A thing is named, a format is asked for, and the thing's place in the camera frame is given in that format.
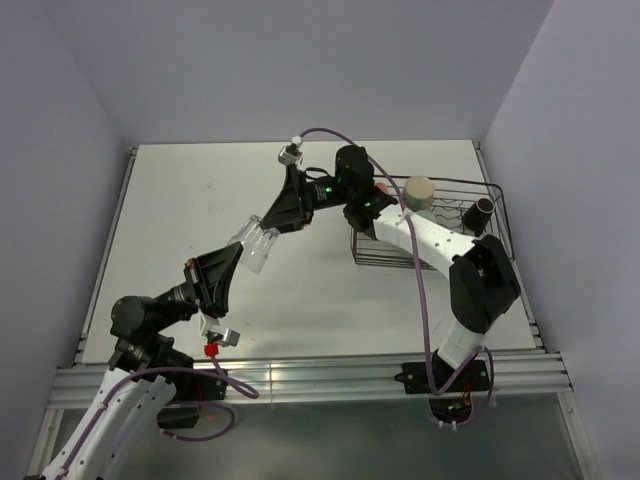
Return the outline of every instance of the cable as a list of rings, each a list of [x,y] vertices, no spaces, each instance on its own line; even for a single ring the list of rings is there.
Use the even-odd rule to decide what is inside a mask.
[[[213,378],[215,380],[223,380],[225,382],[227,381],[227,379],[229,379],[229,377],[226,376],[226,375],[223,376],[223,375],[220,375],[219,373],[207,372],[206,370],[194,370],[193,368],[188,368],[188,367],[156,367],[156,368],[148,368],[146,370],[140,370],[139,372],[134,372],[134,373],[132,373],[130,375],[127,375],[122,380],[120,380],[118,383],[116,383],[113,386],[113,388],[111,390],[109,390],[109,392],[105,395],[104,400],[102,400],[102,404],[104,405],[104,408],[100,408],[100,409],[96,410],[96,412],[94,413],[93,417],[91,417],[91,419],[87,423],[87,426],[84,428],[84,430],[80,434],[80,437],[78,438],[78,441],[76,442],[76,444],[73,446],[73,448],[69,452],[69,456],[67,457],[67,459],[62,464],[62,466],[60,468],[61,473],[58,473],[58,475],[56,475],[54,480],[63,480],[63,478],[67,475],[67,472],[69,470],[69,466],[71,466],[71,464],[75,460],[76,456],[80,452],[80,449],[82,448],[84,443],[87,441],[87,438],[89,438],[89,434],[91,433],[93,428],[96,426],[96,423],[98,423],[98,420],[100,419],[102,414],[109,407],[109,403],[111,402],[111,400],[113,400],[113,398],[115,397],[116,393],[118,393],[118,391],[123,386],[125,386],[130,380],[133,380],[133,379],[139,378],[139,377],[143,377],[145,375],[160,374],[160,373],[191,373],[193,375],[200,375],[201,377],[209,377],[209,378]],[[235,416],[235,413],[233,412],[233,410],[231,410],[226,405],[221,405],[221,404],[217,404],[217,403],[213,403],[213,402],[175,402],[175,404],[179,404],[179,405],[192,405],[192,406],[197,406],[197,405],[200,405],[201,403],[203,405],[205,405],[205,406],[213,406],[214,408],[219,408],[221,410],[226,411],[227,413],[229,413],[229,415],[231,417],[230,422],[220,432],[215,433],[213,435],[210,435],[208,437],[190,438],[190,437],[182,437],[180,435],[175,435],[175,434],[170,433],[170,432],[163,432],[163,433],[166,434],[166,435],[171,436],[172,438],[176,438],[176,439],[179,439],[179,440],[184,440],[184,441],[187,441],[187,442],[204,442],[204,441],[207,441],[207,440],[212,440],[214,438],[218,438],[218,437],[224,435],[225,433],[227,433],[229,430],[231,430],[231,428],[233,427],[233,425],[235,423],[236,416]]]
[[[353,140],[351,140],[349,137],[347,137],[346,135],[343,135],[342,133],[337,132],[335,130],[332,130],[330,128],[324,128],[324,127],[309,128],[309,129],[303,131],[300,134],[300,137],[304,138],[305,136],[309,135],[310,133],[316,133],[316,132],[328,133],[329,135],[333,135],[335,137],[340,138],[341,140],[347,142],[349,145],[356,145],[356,143]],[[371,155],[369,155],[369,154],[367,154],[367,155],[368,155],[368,158],[369,158],[369,162],[371,162],[371,164],[375,168],[378,169],[378,171],[387,179],[389,184],[395,190],[395,192],[396,192],[396,194],[398,196],[398,201],[400,202],[400,207],[404,211],[406,209],[406,205],[405,205],[405,202],[404,202],[404,198],[402,197],[402,192],[400,191],[400,188],[398,187],[398,184],[395,182],[395,180],[393,178],[391,178],[391,176],[380,166],[380,164]],[[422,278],[422,268],[420,266],[420,257],[418,256],[418,239],[417,239],[415,227],[414,227],[413,222],[411,221],[411,219],[409,217],[407,217],[405,220],[406,220],[407,225],[409,227],[409,234],[411,236],[411,246],[412,246],[412,249],[413,249],[413,266],[414,266],[415,273],[416,273],[416,280],[418,281],[418,294],[419,294],[419,298],[420,298],[420,310],[421,310],[421,313],[422,313],[422,333],[423,333],[423,340],[424,340],[425,364],[426,364],[426,370],[427,370],[427,380],[428,380],[429,389],[436,396],[442,395],[443,393],[445,393],[451,387],[451,385],[456,380],[456,378],[458,378],[460,373],[465,369],[465,367],[479,353],[485,352],[486,355],[487,355],[487,358],[489,360],[489,366],[490,366],[489,379],[490,379],[490,381],[489,381],[489,392],[487,394],[487,398],[486,398],[485,402],[483,403],[483,405],[480,407],[480,411],[476,415],[473,415],[468,420],[466,420],[466,421],[464,421],[464,422],[462,422],[460,424],[457,424],[458,427],[466,426],[466,425],[469,425],[470,423],[474,422],[479,415],[484,413],[486,411],[486,409],[489,407],[490,403],[491,403],[491,399],[493,397],[493,386],[494,386],[494,377],[495,377],[494,371],[493,371],[493,356],[491,355],[491,352],[489,351],[489,349],[486,348],[485,346],[477,347],[474,350],[474,352],[472,352],[460,364],[460,366],[458,366],[458,368],[453,372],[453,374],[449,377],[449,379],[442,386],[442,388],[438,389],[436,387],[435,379],[434,379],[434,376],[433,376],[433,364],[431,362],[431,338],[430,338],[430,335],[429,335],[429,312],[427,310],[427,297],[426,297],[426,294],[425,294],[424,279]],[[429,411],[429,412],[430,412],[431,419],[433,421],[435,421],[435,422],[438,422],[438,420],[433,416],[433,414],[431,414],[431,411]]]

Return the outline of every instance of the beige cylinder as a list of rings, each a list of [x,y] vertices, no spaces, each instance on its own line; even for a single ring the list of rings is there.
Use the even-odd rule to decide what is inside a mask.
[[[415,176],[407,179],[402,189],[407,208],[414,212],[430,210],[435,189],[433,181],[427,177]]]

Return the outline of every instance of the white cable clip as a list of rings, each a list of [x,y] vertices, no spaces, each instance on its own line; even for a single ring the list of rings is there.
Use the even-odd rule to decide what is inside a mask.
[[[296,146],[296,148],[300,148],[302,146],[302,137],[300,135],[296,135],[291,138],[291,143]]]
[[[402,222],[404,222],[406,219],[408,219],[411,215],[413,214],[412,210],[409,210],[407,207],[404,207],[402,209],[402,216],[400,217],[400,219],[396,222],[396,227],[398,225],[400,225]]]

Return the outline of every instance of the cylindrical object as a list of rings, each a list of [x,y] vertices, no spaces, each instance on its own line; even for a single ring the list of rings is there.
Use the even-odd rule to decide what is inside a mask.
[[[269,250],[280,236],[275,228],[263,230],[260,228],[262,219],[251,215],[244,226],[236,233],[227,245],[235,242],[242,244],[240,263],[252,272],[258,274],[269,257]]]
[[[418,212],[430,210],[435,185],[427,177],[415,176],[407,179],[402,189],[402,197],[409,210]]]
[[[484,232],[495,209],[496,205],[493,201],[488,198],[480,198],[464,213],[462,225],[471,230],[476,237],[479,237]]]

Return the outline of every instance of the red connector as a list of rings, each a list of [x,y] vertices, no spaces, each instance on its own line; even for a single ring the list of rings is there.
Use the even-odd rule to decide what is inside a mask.
[[[215,357],[216,355],[218,355],[218,353],[219,349],[217,343],[209,343],[204,346],[204,354],[207,357]]]

